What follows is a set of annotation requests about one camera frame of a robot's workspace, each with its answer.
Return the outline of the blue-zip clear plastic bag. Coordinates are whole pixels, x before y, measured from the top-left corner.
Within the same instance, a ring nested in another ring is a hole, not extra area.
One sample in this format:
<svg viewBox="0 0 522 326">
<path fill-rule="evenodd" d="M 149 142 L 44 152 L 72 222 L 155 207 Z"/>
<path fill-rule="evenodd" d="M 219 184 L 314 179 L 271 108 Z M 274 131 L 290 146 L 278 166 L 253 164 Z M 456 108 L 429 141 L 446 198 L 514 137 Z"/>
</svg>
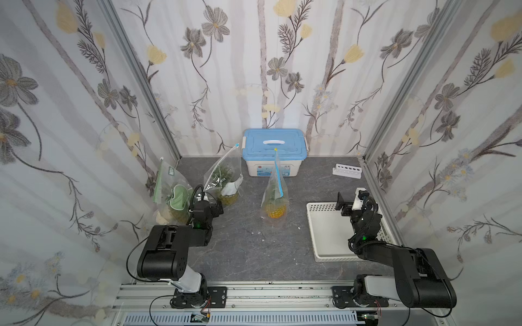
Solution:
<svg viewBox="0 0 522 326">
<path fill-rule="evenodd" d="M 265 192 L 263 194 L 262 204 L 261 204 L 261 208 L 260 208 L 260 216 L 262 217 L 264 222 L 266 222 L 268 225 L 270 225 L 270 227 L 278 228 L 284 224 L 284 221 L 285 221 L 286 216 L 289 211 L 290 200 L 289 200 L 289 195 L 288 195 L 288 187 L 284 180 L 282 165 L 280 162 L 279 152 L 278 152 L 277 148 L 274 149 L 274 154 L 275 154 L 274 167 L 271 171 L 271 176 L 269 177 L 269 182 L 268 182 Z M 287 213 L 279 219 L 271 219 L 264 212 L 264 209 L 263 209 L 264 203 L 269 198 L 280 198 L 280 197 L 285 197 L 288 200 Z"/>
</svg>

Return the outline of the yellow toy pineapple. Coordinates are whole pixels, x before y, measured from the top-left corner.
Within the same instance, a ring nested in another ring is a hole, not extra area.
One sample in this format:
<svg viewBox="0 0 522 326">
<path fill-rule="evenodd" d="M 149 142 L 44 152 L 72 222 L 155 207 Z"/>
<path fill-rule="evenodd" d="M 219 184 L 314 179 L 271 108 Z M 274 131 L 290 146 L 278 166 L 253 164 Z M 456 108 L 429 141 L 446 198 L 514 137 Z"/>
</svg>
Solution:
<svg viewBox="0 0 522 326">
<path fill-rule="evenodd" d="M 287 213 L 288 200 L 285 197 L 269 198 L 264 203 L 263 209 L 271 219 L 279 219 Z"/>
</svg>

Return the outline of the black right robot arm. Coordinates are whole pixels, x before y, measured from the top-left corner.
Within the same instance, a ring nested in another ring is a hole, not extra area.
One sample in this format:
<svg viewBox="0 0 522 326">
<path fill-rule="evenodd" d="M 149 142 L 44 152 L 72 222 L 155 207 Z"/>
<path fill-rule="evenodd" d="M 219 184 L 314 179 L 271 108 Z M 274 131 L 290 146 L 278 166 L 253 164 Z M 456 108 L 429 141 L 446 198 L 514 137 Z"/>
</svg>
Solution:
<svg viewBox="0 0 522 326">
<path fill-rule="evenodd" d="M 353 236 L 348 248 L 358 258 L 393 268 L 393 277 L 360 274 L 352 287 L 352 299 L 366 305 L 372 298 L 400 301 L 407 308 L 453 309 L 457 296 L 432 249 L 413 249 L 377 238 L 383 215 L 377 201 L 360 190 L 353 201 L 337 195 L 335 209 L 349 217 Z"/>
</svg>

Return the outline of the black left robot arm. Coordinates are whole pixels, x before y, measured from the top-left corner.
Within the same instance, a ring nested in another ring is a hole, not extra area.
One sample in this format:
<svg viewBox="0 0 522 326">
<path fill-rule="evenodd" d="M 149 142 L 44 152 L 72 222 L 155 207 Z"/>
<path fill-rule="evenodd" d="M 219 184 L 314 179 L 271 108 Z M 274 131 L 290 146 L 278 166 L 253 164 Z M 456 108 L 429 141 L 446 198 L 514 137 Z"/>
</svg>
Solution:
<svg viewBox="0 0 522 326">
<path fill-rule="evenodd" d="M 189 249 L 206 247 L 213 234 L 213 219 L 224 213 L 220 200 L 201 200 L 189 209 L 188 225 L 155 225 L 137 262 L 135 280 L 166 282 L 175 288 L 170 304 L 175 309 L 210 305 L 205 276 L 188 265 Z"/>
</svg>

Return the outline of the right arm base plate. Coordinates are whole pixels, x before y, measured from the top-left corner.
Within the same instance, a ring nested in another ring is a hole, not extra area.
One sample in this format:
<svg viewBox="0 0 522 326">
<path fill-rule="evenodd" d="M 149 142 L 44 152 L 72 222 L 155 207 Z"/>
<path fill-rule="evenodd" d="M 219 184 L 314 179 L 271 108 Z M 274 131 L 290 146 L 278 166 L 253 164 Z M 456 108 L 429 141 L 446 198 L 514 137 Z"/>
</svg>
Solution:
<svg viewBox="0 0 522 326">
<path fill-rule="evenodd" d="M 345 308 L 387 308 L 389 300 L 384 297 L 369 295 L 364 290 L 355 293 L 353 286 L 331 287 L 333 306 L 338 309 Z"/>
</svg>

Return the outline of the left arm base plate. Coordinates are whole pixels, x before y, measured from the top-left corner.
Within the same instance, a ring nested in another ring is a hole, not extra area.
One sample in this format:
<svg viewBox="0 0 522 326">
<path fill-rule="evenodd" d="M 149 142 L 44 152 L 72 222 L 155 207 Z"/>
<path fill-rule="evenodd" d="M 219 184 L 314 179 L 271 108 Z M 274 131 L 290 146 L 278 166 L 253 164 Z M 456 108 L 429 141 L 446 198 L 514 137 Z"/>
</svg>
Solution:
<svg viewBox="0 0 522 326">
<path fill-rule="evenodd" d="M 182 293 L 175 291 L 170 305 L 175 309 L 188 308 L 225 308 L 227 287 L 202 287 L 197 293 Z"/>
</svg>

